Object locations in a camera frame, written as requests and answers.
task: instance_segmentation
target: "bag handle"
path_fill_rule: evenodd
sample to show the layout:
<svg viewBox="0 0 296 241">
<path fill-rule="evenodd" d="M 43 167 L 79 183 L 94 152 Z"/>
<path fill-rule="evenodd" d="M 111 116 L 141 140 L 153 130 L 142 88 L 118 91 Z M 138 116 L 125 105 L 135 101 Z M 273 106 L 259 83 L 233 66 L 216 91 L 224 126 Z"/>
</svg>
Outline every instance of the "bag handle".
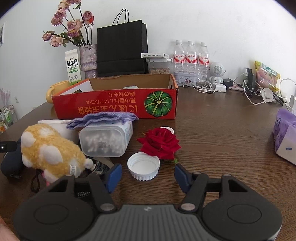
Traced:
<svg viewBox="0 0 296 241">
<path fill-rule="evenodd" d="M 117 23 L 116 23 L 116 25 L 118 24 L 119 18 L 120 18 L 120 16 L 122 15 L 123 12 L 125 12 L 124 23 L 126 23 L 126 13 L 128 13 L 128 22 L 129 22 L 129 12 L 128 12 L 127 9 L 123 8 L 123 9 L 120 11 L 120 13 L 117 14 L 117 16 L 115 17 L 115 19 L 113 20 L 112 26 L 114 25 L 114 22 L 115 22 L 115 20 L 116 20 L 117 17 L 118 17 L 118 19 L 117 19 Z"/>
</svg>

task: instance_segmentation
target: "yellow mug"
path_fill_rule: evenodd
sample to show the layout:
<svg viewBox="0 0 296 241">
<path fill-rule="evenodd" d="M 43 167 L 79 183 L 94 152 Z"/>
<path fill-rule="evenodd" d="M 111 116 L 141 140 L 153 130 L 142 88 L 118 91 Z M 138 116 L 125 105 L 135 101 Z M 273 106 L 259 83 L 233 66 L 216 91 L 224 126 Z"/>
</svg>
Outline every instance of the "yellow mug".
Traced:
<svg viewBox="0 0 296 241">
<path fill-rule="evenodd" d="M 58 83 L 50 86 L 50 89 L 47 91 L 46 96 L 45 96 L 47 102 L 53 103 L 52 102 L 52 95 L 55 95 L 55 94 L 61 92 L 62 90 L 68 88 L 69 86 L 70 86 L 70 82 L 68 80 L 58 82 Z"/>
</svg>

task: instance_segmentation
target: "plastic bag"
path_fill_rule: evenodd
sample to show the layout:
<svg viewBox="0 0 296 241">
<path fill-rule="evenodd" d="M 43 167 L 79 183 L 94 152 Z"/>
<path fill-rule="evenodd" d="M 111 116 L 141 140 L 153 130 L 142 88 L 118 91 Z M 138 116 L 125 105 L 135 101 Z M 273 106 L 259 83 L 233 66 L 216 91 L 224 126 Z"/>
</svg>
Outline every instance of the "plastic bag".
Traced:
<svg viewBox="0 0 296 241">
<path fill-rule="evenodd" d="M 281 78 L 281 75 L 269 68 L 265 64 L 255 61 L 256 76 L 258 84 L 264 88 L 267 87 L 273 92 L 278 91 L 276 87 L 277 80 Z"/>
</svg>

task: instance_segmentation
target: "power adapter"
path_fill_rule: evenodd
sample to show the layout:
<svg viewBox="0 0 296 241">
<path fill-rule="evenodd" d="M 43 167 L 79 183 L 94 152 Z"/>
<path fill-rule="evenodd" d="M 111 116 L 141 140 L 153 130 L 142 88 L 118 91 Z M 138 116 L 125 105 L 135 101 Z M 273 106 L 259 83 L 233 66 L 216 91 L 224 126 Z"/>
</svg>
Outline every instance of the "power adapter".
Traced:
<svg viewBox="0 0 296 241">
<path fill-rule="evenodd" d="M 212 83 L 212 86 L 213 86 L 214 90 L 216 90 L 216 91 L 226 92 L 227 87 L 223 84 Z"/>
</svg>

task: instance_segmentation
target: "cardboard box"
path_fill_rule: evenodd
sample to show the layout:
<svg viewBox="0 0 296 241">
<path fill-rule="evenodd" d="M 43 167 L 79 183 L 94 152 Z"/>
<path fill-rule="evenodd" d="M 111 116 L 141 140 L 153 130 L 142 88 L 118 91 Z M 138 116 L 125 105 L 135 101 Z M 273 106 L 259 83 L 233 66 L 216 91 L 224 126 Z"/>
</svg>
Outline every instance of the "cardboard box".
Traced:
<svg viewBox="0 0 296 241">
<path fill-rule="evenodd" d="M 127 86 L 139 89 L 123 89 Z M 132 112 L 139 118 L 175 119 L 178 86 L 172 74 L 92 78 L 52 96 L 59 119 L 97 112 Z"/>
</svg>

